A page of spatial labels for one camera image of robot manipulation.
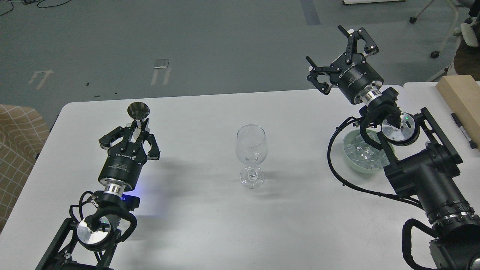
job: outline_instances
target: floor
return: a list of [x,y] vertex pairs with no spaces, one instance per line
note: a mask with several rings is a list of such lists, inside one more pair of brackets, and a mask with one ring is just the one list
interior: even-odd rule
[[[35,108],[51,127],[69,102],[313,88],[305,56],[328,65],[344,52],[339,24],[369,32],[380,53],[368,62],[385,84],[421,82],[456,47],[452,37],[429,57],[453,13],[436,1],[410,24],[426,2],[13,0],[0,17],[0,104]],[[0,13],[10,7],[1,1]],[[168,68],[154,70],[158,59]]]

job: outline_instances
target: silver disc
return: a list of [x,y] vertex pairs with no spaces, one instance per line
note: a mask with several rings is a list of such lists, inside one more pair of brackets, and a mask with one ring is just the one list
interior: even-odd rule
[[406,112],[402,112],[400,114],[400,119],[400,128],[392,126],[386,119],[382,122],[382,132],[389,140],[404,142],[414,136],[416,124],[413,120],[413,116]]
[[87,223],[84,220],[82,220],[77,226],[78,240],[81,241],[82,243],[87,245],[94,245],[94,244],[100,243],[110,233],[111,225],[106,217],[100,218],[100,223],[108,225],[108,227],[105,228],[105,231],[100,230],[100,231],[93,232],[92,230],[90,230],[90,228],[87,226]]

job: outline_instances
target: table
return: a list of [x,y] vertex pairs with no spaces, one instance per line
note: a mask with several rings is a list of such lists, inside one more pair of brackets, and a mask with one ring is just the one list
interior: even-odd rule
[[[395,88],[403,110],[416,113],[428,105],[464,160],[456,183],[479,209],[474,176],[480,155],[468,149],[444,101],[431,85]],[[130,122],[126,108],[134,101],[150,107],[149,127],[162,156],[145,164],[137,188],[126,193],[142,200],[133,212],[138,227],[118,245],[111,268],[409,269],[401,228],[409,218],[427,222],[424,213],[343,187],[328,169],[326,148],[335,127],[362,107],[337,89],[327,97],[297,90],[67,104],[0,234],[2,269],[34,269],[68,206],[83,191],[103,190],[96,179],[107,153],[97,140]],[[262,126],[269,143],[261,164],[267,182],[258,189],[240,184],[244,166],[235,155],[236,132],[249,123]],[[332,153],[338,172],[392,193],[382,173],[360,175],[344,164],[344,134]],[[397,155],[418,152],[424,141],[397,147]],[[434,267],[428,240],[414,232],[413,256]],[[73,258],[96,263],[79,245]]]

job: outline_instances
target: wine glass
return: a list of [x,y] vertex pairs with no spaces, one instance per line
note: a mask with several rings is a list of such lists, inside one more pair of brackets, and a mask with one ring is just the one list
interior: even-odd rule
[[243,126],[237,132],[237,158],[245,167],[240,172],[241,183],[248,188],[260,187],[265,181],[265,174],[258,165],[267,157],[265,131],[254,124]]

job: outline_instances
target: marker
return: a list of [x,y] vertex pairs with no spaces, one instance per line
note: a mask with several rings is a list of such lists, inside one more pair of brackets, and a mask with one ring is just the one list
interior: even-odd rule
[[470,147],[472,149],[477,149],[477,144],[472,140],[472,138],[470,138],[467,131],[463,127],[462,122],[460,122],[460,119],[457,117],[457,115],[454,112],[452,113],[452,118],[453,118],[453,121],[455,121],[455,124],[458,126],[458,128],[460,128],[460,130],[462,131],[465,138],[467,138],[467,141],[470,144]]

